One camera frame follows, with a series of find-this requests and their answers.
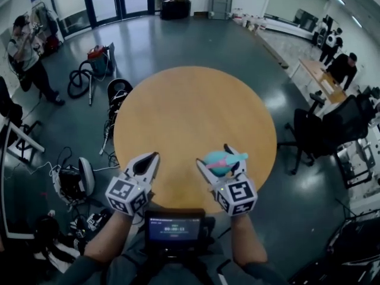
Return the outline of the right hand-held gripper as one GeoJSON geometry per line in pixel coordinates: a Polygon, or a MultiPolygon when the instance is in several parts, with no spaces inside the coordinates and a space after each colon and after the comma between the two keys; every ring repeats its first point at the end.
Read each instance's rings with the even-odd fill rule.
{"type": "Polygon", "coordinates": [[[224,150],[238,156],[238,161],[231,168],[231,176],[216,176],[201,159],[196,159],[196,165],[206,182],[211,186],[214,199],[230,216],[235,217],[249,213],[258,200],[255,185],[246,175],[246,153],[239,153],[232,146],[224,144],[224,150]]]}

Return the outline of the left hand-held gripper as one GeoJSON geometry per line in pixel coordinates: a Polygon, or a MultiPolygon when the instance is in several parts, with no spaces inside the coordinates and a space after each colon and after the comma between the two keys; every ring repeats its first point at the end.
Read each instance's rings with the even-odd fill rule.
{"type": "Polygon", "coordinates": [[[157,152],[141,154],[126,166],[124,174],[129,178],[113,177],[105,196],[110,207],[129,216],[134,216],[150,202],[152,183],[160,165],[157,152]]]}

